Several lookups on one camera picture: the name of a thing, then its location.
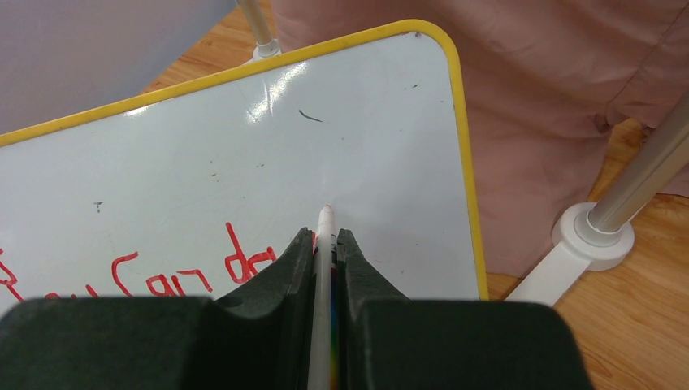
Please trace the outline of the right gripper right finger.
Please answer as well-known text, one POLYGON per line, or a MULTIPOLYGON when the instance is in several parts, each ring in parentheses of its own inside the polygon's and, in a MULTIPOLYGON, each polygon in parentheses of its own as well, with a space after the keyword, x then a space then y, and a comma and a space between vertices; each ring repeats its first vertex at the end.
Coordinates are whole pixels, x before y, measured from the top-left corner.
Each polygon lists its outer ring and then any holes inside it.
POLYGON ((565 320, 529 302, 411 299, 339 232, 344 389, 590 389, 565 320))

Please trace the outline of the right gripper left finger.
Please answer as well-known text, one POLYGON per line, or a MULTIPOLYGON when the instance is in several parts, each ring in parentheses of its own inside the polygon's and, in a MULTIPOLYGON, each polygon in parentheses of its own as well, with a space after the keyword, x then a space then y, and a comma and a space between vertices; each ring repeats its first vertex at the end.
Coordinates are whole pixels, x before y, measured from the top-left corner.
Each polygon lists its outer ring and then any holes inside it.
POLYGON ((34 299, 1 320, 4 389, 303 389, 312 233, 209 297, 34 299))

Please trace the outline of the white red marker pen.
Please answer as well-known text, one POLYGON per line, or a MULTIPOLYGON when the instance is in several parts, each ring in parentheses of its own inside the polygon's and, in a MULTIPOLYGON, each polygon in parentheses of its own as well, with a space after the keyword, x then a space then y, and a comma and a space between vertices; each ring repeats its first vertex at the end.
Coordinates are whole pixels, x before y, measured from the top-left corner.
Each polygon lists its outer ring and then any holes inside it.
POLYGON ((332 381, 332 267, 336 251, 336 218, 325 205, 318 215, 314 250, 314 306, 310 339, 308 389, 330 389, 332 381))

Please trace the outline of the yellow framed whiteboard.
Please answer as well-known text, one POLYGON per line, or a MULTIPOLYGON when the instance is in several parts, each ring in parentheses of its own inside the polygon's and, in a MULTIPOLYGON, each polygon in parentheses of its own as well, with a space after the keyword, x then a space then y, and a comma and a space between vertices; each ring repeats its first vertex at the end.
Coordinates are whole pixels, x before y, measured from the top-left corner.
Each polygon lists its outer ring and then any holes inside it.
POLYGON ((221 297, 324 206, 406 296, 488 297, 462 74, 408 19, 1 137, 1 309, 221 297))

